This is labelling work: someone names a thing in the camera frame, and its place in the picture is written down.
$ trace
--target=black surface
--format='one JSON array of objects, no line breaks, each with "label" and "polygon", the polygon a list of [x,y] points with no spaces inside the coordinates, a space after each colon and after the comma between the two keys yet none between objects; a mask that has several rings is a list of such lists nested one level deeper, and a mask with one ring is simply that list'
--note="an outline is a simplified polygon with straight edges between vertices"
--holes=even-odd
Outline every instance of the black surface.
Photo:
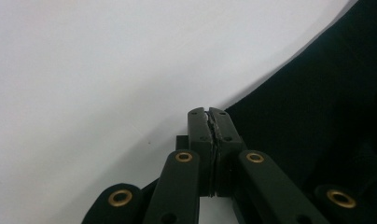
[{"label": "black surface", "polygon": [[337,184],[377,210],[377,1],[358,1],[226,111],[298,187]]}]

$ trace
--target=white tabletop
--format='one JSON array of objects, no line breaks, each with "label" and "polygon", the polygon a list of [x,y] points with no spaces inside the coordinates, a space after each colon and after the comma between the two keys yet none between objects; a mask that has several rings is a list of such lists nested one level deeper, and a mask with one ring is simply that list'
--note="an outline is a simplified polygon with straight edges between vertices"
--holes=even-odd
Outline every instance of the white tabletop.
[{"label": "white tabletop", "polygon": [[[0,0],[0,223],[80,223],[144,187],[191,109],[237,102],[354,2]],[[200,223],[237,223],[201,202]]]}]

